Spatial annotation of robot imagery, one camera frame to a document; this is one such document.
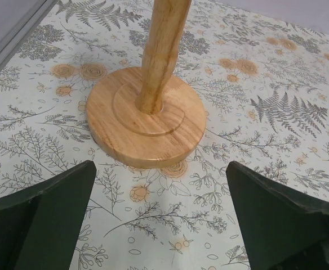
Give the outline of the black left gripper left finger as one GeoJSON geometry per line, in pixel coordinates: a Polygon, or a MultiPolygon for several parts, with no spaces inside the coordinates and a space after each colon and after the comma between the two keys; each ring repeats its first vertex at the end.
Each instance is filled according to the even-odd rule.
{"type": "Polygon", "coordinates": [[[69,269],[96,166],[84,161],[0,198],[0,269],[69,269]]]}

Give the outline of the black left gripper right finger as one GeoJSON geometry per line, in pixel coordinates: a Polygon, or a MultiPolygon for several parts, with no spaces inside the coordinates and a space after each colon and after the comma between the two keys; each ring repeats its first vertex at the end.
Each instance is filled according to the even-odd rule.
{"type": "Polygon", "coordinates": [[[229,190],[251,269],[329,269],[329,202],[232,161],[229,190]]]}

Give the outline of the wooden hat stand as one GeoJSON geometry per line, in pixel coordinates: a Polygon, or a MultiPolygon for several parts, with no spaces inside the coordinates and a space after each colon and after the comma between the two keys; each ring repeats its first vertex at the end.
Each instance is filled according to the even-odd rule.
{"type": "Polygon", "coordinates": [[[155,1],[140,67],[100,79],[86,103],[95,142],[114,159],[138,168],[184,160],[202,139],[204,105],[174,76],[190,1],[155,1]]]}

